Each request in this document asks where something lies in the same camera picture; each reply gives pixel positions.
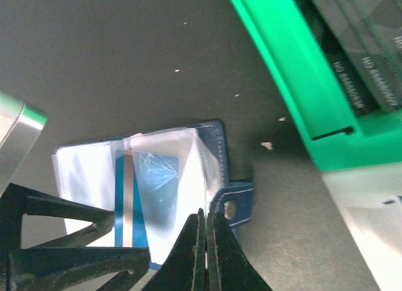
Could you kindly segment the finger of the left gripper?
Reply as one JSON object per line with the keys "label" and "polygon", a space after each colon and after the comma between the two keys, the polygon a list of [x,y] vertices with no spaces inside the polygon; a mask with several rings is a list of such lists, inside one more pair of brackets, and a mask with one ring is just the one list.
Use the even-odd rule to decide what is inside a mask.
{"label": "finger of the left gripper", "polygon": [[114,213],[9,184],[1,196],[1,249],[21,248],[22,218],[49,216],[90,222],[91,225],[35,248],[74,248],[90,244],[111,232]]}
{"label": "finger of the left gripper", "polygon": [[99,290],[130,290],[147,273],[146,248],[28,248],[8,254],[6,290],[65,290],[115,273]]}

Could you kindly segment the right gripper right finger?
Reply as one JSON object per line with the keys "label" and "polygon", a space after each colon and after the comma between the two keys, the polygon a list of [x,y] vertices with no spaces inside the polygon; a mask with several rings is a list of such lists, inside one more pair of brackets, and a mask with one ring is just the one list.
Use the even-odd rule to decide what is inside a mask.
{"label": "right gripper right finger", "polygon": [[246,258],[223,214],[208,214],[206,238],[209,290],[271,290]]}

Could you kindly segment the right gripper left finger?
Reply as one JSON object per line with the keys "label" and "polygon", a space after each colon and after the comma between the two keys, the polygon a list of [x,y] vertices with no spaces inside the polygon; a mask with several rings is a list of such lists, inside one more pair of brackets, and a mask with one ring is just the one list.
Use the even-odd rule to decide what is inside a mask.
{"label": "right gripper left finger", "polygon": [[204,290],[206,228],[203,209],[187,218],[161,268],[143,290]]}

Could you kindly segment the single blue card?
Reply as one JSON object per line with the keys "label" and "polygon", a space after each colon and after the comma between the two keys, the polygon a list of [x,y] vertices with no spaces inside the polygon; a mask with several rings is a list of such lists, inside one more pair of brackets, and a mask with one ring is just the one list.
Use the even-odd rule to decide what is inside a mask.
{"label": "single blue card", "polygon": [[129,150],[116,151],[114,242],[117,247],[148,247],[134,152]]}
{"label": "single blue card", "polygon": [[136,151],[134,165],[144,220],[150,227],[166,229],[176,219],[179,158]]}

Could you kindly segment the blue card holder wallet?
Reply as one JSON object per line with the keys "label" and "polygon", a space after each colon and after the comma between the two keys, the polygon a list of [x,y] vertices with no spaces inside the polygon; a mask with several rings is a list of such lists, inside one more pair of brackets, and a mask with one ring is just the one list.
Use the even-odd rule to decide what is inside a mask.
{"label": "blue card holder wallet", "polygon": [[[223,213],[231,229],[251,220],[254,187],[250,182],[230,179],[220,121],[63,146],[52,156],[59,196],[114,213],[117,150],[172,155],[180,161],[175,221],[160,229],[144,220],[152,269],[165,262],[187,217],[199,209]],[[92,245],[115,246],[114,224],[111,232]]]}

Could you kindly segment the white bin with blue cards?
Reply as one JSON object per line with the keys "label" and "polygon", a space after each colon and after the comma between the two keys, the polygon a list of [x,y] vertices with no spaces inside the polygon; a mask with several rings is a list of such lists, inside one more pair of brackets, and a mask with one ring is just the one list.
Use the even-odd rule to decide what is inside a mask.
{"label": "white bin with blue cards", "polygon": [[401,290],[401,164],[322,173],[381,290]]}

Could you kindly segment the green bin with black cards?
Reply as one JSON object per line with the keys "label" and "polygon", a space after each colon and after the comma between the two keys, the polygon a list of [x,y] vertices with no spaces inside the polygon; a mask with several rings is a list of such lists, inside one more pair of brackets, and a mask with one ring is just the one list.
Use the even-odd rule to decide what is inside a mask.
{"label": "green bin with black cards", "polygon": [[401,161],[401,113],[354,114],[295,0],[230,1],[320,170]]}

